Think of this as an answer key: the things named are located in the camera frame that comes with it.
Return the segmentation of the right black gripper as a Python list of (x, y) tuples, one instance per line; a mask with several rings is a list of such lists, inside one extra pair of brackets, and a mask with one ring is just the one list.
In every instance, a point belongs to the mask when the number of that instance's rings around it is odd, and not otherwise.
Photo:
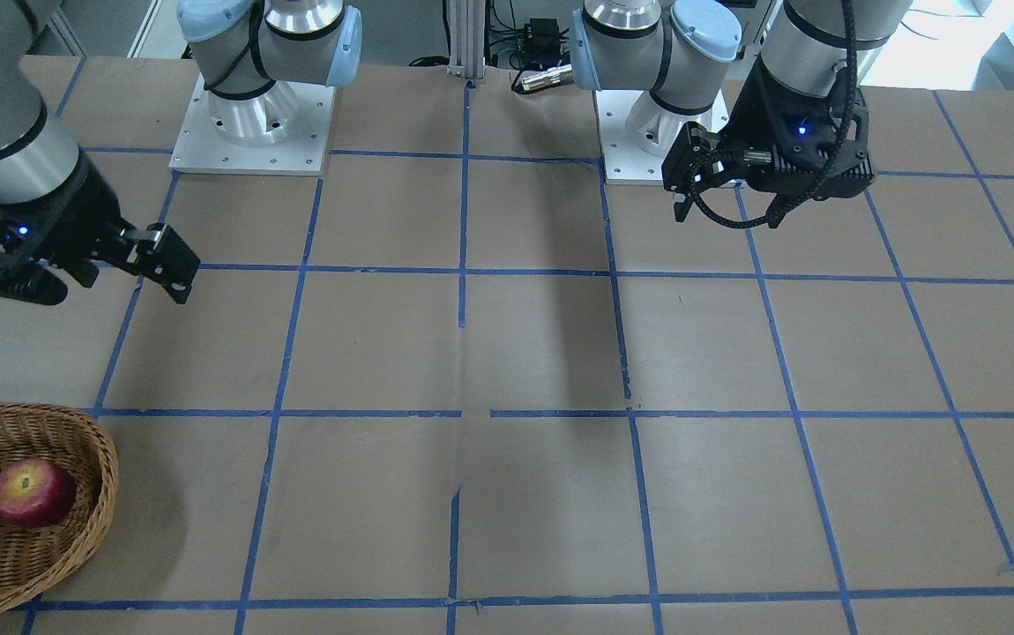
[(115, 192), (85, 152), (47, 196), (0, 204), (0, 297), (59, 304), (68, 287), (51, 270), (92, 287), (100, 262), (156, 282), (177, 304), (188, 302), (201, 265), (171, 226), (134, 228), (121, 217)]

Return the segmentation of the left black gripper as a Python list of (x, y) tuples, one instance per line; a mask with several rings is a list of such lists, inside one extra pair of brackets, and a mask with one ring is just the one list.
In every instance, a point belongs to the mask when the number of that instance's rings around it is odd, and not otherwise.
[(735, 180), (777, 196), (800, 196), (830, 153), (838, 155), (832, 173), (815, 197), (854, 198), (868, 189), (876, 170), (869, 152), (869, 108), (859, 88), (845, 144), (835, 146), (850, 77), (841, 70), (826, 95), (805, 95), (782, 85), (757, 61), (719, 134), (697, 122), (680, 126), (661, 164), (664, 189), (674, 196), (674, 220), (686, 221), (695, 206), (708, 220), (733, 222), (712, 210), (702, 193)]

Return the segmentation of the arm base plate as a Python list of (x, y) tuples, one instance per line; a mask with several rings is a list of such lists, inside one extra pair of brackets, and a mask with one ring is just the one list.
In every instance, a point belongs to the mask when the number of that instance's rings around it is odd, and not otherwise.
[(217, 177), (321, 177), (337, 88), (277, 83), (247, 101), (225, 100), (199, 77), (169, 167)]
[(665, 111), (645, 90), (599, 90), (594, 98), (609, 184), (660, 188), (663, 161), (682, 126), (696, 122), (717, 132), (728, 119), (722, 92), (717, 93), (708, 111), (696, 116)]

